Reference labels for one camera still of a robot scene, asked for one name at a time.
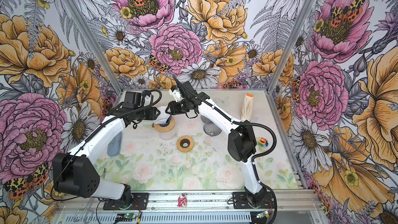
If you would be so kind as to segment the white paper coffee filter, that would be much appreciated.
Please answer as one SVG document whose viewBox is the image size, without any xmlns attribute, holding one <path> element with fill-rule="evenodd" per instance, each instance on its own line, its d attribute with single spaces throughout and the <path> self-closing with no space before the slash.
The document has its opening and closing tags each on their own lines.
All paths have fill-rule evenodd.
<svg viewBox="0 0 398 224">
<path fill-rule="evenodd" d="M 166 113 L 166 106 L 161 106 L 158 108 L 160 114 L 157 116 L 154 124 L 168 124 L 171 121 L 171 115 Z"/>
</svg>

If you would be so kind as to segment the orange coffee filter pack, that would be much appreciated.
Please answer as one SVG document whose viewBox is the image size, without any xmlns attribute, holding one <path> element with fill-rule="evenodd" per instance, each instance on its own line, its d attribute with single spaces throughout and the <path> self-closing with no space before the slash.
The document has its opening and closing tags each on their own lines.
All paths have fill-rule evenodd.
<svg viewBox="0 0 398 224">
<path fill-rule="evenodd" d="M 243 105 L 241 108 L 240 116 L 242 121 L 251 119 L 253 106 L 254 106 L 254 96 L 252 94 L 247 93 L 245 95 Z"/>
</svg>

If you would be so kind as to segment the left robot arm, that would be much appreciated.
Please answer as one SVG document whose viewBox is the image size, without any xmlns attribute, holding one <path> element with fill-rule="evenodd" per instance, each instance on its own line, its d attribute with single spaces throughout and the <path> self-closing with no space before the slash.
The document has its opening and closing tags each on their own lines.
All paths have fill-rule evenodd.
<svg viewBox="0 0 398 224">
<path fill-rule="evenodd" d="M 80 144 L 54 157 L 53 190 L 82 198 L 106 199 L 122 209 L 130 207 L 133 202 L 130 187 L 100 177 L 94 164 L 101 152 L 125 127 L 142 120 L 155 121 L 160 115 L 160 110 L 155 106 L 142 106 L 134 110 L 114 108 Z"/>
</svg>

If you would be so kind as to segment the wooden dripper ring stand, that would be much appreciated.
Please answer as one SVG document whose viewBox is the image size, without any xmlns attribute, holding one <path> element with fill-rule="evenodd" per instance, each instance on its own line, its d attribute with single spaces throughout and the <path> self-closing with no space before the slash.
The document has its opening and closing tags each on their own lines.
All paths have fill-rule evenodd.
<svg viewBox="0 0 398 224">
<path fill-rule="evenodd" d="M 171 132 L 175 127 L 175 119 L 171 117 L 170 121 L 165 124 L 153 124 L 154 129 L 158 133 L 168 133 Z"/>
</svg>

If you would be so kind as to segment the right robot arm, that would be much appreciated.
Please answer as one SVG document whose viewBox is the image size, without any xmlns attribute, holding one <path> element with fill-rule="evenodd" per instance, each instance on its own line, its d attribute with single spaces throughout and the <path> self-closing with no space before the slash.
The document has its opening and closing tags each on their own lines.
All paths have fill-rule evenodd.
<svg viewBox="0 0 398 224">
<path fill-rule="evenodd" d="M 228 136 L 228 152 L 240 163 L 247 201 L 251 207 L 258 207 L 266 195 L 266 188 L 259 179 L 253 160 L 257 143 L 250 122 L 232 117 L 220 109 L 206 93 L 196 92 L 189 82 L 177 81 L 176 84 L 171 88 L 174 101 L 169 103 L 166 112 L 180 115 L 194 111 L 209 119 Z"/>
</svg>

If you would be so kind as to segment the grey ribbed glass dripper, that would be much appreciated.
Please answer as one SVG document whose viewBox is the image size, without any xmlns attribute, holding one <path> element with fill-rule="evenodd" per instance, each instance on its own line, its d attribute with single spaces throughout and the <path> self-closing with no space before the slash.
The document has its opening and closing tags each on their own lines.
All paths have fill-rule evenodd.
<svg viewBox="0 0 398 224">
<path fill-rule="evenodd" d="M 207 122 L 203 125 L 203 131 L 210 137 L 215 137 L 221 134 L 222 130 L 213 122 Z"/>
</svg>

